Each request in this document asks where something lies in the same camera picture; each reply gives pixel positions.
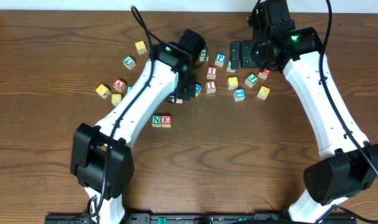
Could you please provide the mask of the red E block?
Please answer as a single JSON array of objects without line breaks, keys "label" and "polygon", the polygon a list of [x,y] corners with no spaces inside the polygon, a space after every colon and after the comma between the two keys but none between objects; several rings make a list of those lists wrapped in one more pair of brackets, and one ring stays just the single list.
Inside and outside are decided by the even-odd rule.
[{"label": "red E block", "polygon": [[171,127],[171,116],[170,115],[162,115],[161,116],[161,127],[162,128],[170,128]]}]

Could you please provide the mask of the green N block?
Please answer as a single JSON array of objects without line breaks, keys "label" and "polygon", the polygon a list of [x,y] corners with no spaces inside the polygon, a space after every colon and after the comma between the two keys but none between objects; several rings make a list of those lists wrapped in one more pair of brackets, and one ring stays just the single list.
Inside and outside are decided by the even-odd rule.
[{"label": "green N block", "polygon": [[152,115],[151,117],[151,125],[152,127],[161,127],[161,115]]}]

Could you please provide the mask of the red U block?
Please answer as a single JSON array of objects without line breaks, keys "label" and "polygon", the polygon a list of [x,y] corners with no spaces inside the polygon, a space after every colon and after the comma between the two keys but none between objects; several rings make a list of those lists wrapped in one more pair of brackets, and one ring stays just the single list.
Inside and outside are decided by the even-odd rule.
[{"label": "red U block", "polygon": [[172,101],[172,103],[177,103],[177,104],[182,104],[183,103],[183,100],[179,99],[179,98],[177,98],[177,99],[171,98],[171,101]]}]

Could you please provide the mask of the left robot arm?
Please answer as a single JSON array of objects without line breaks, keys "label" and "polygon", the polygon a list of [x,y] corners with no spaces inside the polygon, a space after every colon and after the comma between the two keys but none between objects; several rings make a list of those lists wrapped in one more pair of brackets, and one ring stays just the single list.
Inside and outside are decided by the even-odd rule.
[{"label": "left robot arm", "polygon": [[74,132],[70,172],[90,197],[88,213],[71,223],[120,223],[122,195],[135,170],[132,149],[156,108],[166,99],[196,95],[194,64],[206,46],[200,34],[185,30],[177,43],[155,45],[136,83],[96,125],[82,123]]}]

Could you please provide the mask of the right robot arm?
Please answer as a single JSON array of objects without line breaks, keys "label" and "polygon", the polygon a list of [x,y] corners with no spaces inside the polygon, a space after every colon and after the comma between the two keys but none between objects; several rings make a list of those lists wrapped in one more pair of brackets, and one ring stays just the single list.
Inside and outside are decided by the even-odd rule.
[{"label": "right robot arm", "polygon": [[289,207],[288,218],[321,223],[378,181],[378,144],[360,130],[334,83],[328,41],[312,27],[296,28],[285,0],[258,1],[247,24],[252,39],[231,43],[232,68],[282,73],[298,95],[321,159],[304,170],[305,191]]}]

